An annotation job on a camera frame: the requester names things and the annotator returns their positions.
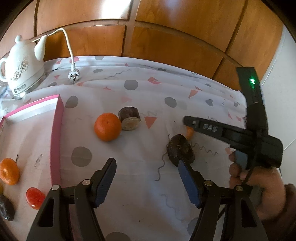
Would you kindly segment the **dark round mangosteen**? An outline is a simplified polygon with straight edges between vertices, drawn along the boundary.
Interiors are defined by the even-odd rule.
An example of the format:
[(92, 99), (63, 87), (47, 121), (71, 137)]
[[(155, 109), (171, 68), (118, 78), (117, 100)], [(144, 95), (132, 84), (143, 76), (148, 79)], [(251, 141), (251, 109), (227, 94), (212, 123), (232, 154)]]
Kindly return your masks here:
[(15, 209), (13, 204), (3, 194), (0, 195), (0, 213), (2, 218), (7, 221), (13, 221), (15, 217)]

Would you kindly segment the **dark brown oval fruit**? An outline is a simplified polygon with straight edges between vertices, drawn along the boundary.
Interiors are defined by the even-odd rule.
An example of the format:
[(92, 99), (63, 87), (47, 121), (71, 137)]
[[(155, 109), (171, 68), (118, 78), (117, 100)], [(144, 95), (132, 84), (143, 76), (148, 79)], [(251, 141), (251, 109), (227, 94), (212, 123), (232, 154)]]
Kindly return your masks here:
[(178, 167), (179, 161), (184, 160), (187, 164), (195, 161), (193, 149), (184, 135), (177, 134), (173, 136), (166, 148), (169, 160)]

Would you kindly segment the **patterned white tablecloth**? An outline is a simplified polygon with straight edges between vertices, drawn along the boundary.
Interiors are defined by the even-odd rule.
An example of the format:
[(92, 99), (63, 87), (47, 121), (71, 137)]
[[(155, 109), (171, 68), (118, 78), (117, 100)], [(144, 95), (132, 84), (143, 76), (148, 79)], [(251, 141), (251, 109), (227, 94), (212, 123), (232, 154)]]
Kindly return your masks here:
[[(106, 56), (79, 57), (81, 77), (72, 85), (69, 62), (48, 61), (45, 80), (20, 100), (13, 99), (9, 89), (1, 93), (1, 117), (26, 103), (60, 95), (61, 186), (76, 186), (90, 178), (109, 157), (117, 162), (106, 200), (95, 209), (106, 239), (189, 240), (199, 210), (189, 201), (166, 146), (174, 135), (186, 134), (185, 115), (244, 128), (243, 95), (172, 66)], [(126, 106), (138, 109), (138, 128), (122, 131), (112, 142), (101, 141), (94, 132), (97, 117), (117, 116)], [(196, 155), (193, 168), (205, 179), (228, 187), (228, 145), (199, 133), (191, 145)], [(26, 240), (32, 222), (6, 221), (6, 225), (18, 240)]]

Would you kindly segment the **small red tomato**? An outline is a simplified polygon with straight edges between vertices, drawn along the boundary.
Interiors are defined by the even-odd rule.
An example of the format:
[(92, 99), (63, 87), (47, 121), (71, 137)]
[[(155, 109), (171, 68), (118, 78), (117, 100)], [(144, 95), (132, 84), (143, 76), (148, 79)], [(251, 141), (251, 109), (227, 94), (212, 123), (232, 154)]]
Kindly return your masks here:
[(45, 198), (45, 194), (35, 187), (30, 187), (26, 192), (27, 204), (35, 210), (40, 209)]

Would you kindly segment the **white ceramic electric kettle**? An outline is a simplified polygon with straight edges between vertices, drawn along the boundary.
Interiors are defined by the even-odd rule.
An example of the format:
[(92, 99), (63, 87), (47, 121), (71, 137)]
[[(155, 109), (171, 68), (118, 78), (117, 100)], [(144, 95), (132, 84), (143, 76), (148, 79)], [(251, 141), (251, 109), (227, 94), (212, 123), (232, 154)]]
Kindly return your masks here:
[(17, 35), (8, 57), (1, 58), (1, 65), (4, 65), (1, 81), (8, 84), (14, 97), (23, 97), (45, 74), (47, 37), (44, 35), (38, 43), (34, 43)]

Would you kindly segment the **pink shallow box tray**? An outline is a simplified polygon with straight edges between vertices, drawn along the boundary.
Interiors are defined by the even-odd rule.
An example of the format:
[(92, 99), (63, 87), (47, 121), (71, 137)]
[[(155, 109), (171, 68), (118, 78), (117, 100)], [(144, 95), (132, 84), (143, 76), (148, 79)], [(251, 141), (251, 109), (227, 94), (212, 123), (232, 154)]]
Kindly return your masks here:
[(13, 224), (32, 222), (36, 210), (29, 207), (25, 194), (37, 187), (47, 192), (61, 185), (60, 138), (64, 105), (60, 95), (28, 103), (1, 119), (1, 159), (12, 158), (20, 170), (15, 185), (4, 185), (15, 208)]

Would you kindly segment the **orange tangerine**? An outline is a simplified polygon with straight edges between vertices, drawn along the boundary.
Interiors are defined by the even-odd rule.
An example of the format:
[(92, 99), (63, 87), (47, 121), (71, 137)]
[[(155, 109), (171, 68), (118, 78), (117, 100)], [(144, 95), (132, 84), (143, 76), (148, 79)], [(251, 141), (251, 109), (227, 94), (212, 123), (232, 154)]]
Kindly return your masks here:
[(121, 130), (120, 119), (113, 113), (101, 114), (94, 124), (97, 137), (104, 142), (110, 142), (118, 138)]
[(15, 185), (18, 183), (20, 170), (13, 159), (5, 158), (1, 161), (0, 177), (7, 185)]

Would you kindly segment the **orange carrot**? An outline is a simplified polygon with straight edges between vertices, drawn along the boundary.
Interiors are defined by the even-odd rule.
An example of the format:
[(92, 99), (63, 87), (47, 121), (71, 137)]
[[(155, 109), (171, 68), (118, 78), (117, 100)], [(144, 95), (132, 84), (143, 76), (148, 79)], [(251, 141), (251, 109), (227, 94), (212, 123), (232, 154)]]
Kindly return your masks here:
[(191, 140), (194, 135), (194, 129), (192, 127), (186, 126), (186, 139)]

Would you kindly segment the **small dark cut log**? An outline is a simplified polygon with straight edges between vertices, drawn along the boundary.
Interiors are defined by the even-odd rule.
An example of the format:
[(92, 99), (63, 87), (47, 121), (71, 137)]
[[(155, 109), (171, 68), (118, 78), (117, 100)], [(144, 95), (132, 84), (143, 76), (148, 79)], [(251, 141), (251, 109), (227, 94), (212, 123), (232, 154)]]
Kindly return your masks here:
[(138, 109), (132, 106), (126, 106), (118, 112), (121, 127), (124, 131), (133, 131), (138, 128), (141, 119)]

